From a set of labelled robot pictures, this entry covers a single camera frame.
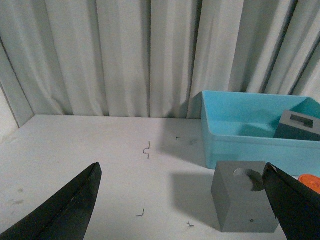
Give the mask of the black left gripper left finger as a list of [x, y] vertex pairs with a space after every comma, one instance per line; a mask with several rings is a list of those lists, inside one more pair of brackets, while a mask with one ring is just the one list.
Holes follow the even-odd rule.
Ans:
[[0, 235], [2, 240], [83, 240], [98, 197], [102, 169], [91, 164], [37, 209]]

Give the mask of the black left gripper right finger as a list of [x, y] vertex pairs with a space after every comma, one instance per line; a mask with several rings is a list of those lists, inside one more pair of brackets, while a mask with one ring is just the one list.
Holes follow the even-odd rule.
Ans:
[[268, 162], [263, 186], [288, 240], [320, 238], [320, 194]]

